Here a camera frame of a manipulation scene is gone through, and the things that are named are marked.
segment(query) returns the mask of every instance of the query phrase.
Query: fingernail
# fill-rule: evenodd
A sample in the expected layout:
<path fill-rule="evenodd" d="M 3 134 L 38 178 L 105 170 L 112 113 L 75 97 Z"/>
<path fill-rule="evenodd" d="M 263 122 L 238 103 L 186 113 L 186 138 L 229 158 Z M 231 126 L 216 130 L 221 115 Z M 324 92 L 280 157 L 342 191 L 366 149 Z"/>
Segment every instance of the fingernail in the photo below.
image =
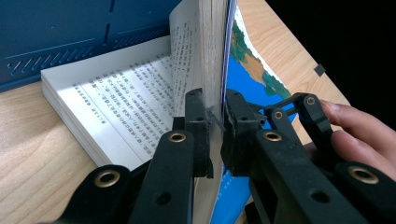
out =
<path fill-rule="evenodd" d="M 334 111 L 336 111 L 340 108 L 340 105 L 332 103 L 330 101 L 321 100 L 321 102 L 323 104 L 325 104 L 327 107 L 329 107 L 331 110 L 334 110 Z"/>

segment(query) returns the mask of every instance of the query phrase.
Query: blue book cover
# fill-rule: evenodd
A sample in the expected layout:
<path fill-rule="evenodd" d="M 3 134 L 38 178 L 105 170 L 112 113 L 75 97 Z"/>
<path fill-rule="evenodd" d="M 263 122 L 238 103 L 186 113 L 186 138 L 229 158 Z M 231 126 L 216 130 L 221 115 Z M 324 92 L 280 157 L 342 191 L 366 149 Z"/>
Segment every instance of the blue book cover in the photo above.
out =
<path fill-rule="evenodd" d="M 239 91 L 247 102 L 262 106 L 291 97 L 287 87 L 251 44 L 238 7 L 233 21 L 226 88 Z M 231 176 L 224 168 L 211 223 L 235 223 L 249 197 L 248 177 Z"/>

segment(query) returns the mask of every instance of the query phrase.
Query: wooden surface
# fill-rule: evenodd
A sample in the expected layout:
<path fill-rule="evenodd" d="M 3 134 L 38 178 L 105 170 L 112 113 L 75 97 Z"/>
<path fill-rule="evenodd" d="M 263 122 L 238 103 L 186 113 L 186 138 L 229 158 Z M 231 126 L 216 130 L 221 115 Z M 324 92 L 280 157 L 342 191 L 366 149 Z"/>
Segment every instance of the wooden surface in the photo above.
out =
<path fill-rule="evenodd" d="M 249 37 L 292 93 L 348 104 L 317 63 L 263 0 L 241 0 Z M 56 219 L 96 168 L 42 94 L 41 82 L 0 93 L 0 223 Z M 302 142 L 309 137 L 293 123 Z"/>

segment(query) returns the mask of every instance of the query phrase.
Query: finger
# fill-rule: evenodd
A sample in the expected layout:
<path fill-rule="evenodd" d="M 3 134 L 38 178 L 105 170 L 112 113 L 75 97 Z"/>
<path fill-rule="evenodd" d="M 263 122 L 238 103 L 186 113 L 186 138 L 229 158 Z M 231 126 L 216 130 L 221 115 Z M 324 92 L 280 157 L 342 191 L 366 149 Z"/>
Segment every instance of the finger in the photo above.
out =
<path fill-rule="evenodd" d="M 338 105 L 323 100 L 321 104 L 331 124 L 341 126 L 346 132 L 396 163 L 396 132 L 389 126 L 349 105 Z"/>
<path fill-rule="evenodd" d="M 318 153 L 317 147 L 313 142 L 304 145 L 304 149 L 310 159 L 314 159 L 316 154 Z"/>
<path fill-rule="evenodd" d="M 372 147 L 344 131 L 335 131 L 331 136 L 332 147 L 346 161 L 358 161 L 370 165 L 396 181 L 392 163 Z"/>

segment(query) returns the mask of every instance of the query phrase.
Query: metal ring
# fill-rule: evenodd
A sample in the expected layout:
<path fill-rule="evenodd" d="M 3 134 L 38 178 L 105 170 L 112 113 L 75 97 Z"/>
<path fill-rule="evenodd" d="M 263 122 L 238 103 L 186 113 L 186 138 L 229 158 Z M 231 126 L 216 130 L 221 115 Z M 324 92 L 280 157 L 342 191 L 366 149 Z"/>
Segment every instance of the metal ring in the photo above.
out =
<path fill-rule="evenodd" d="M 168 137 L 169 141 L 171 142 L 182 142 L 186 140 L 186 134 L 184 133 L 172 133 Z"/>
<path fill-rule="evenodd" d="M 282 117 L 283 117 L 282 112 L 279 112 L 279 111 L 275 112 L 275 118 L 276 119 L 282 119 Z"/>
<path fill-rule="evenodd" d="M 263 137 L 269 141 L 277 142 L 282 140 L 282 136 L 279 135 L 278 133 L 273 133 L 273 132 L 266 132 L 263 134 Z"/>
<path fill-rule="evenodd" d="M 107 181 L 103 180 L 106 175 L 111 175 L 111 178 Z M 98 174 L 95 178 L 95 185 L 98 188 L 108 188 L 115 185 L 120 180 L 120 173 L 114 170 L 105 170 Z"/>
<path fill-rule="evenodd" d="M 366 184 L 376 184 L 379 181 L 378 176 L 376 176 L 375 174 L 371 173 L 369 170 L 367 170 L 365 168 L 361 168 L 359 166 L 350 166 L 348 168 L 348 172 L 355 179 L 357 179 L 357 180 L 359 180 L 359 181 L 361 181 L 363 183 L 366 183 Z M 359 175 L 358 172 L 365 173 L 367 176 Z"/>
<path fill-rule="evenodd" d="M 308 97 L 308 99 L 306 99 L 306 103 L 309 105 L 313 105 L 315 103 L 315 98 L 314 97 Z"/>

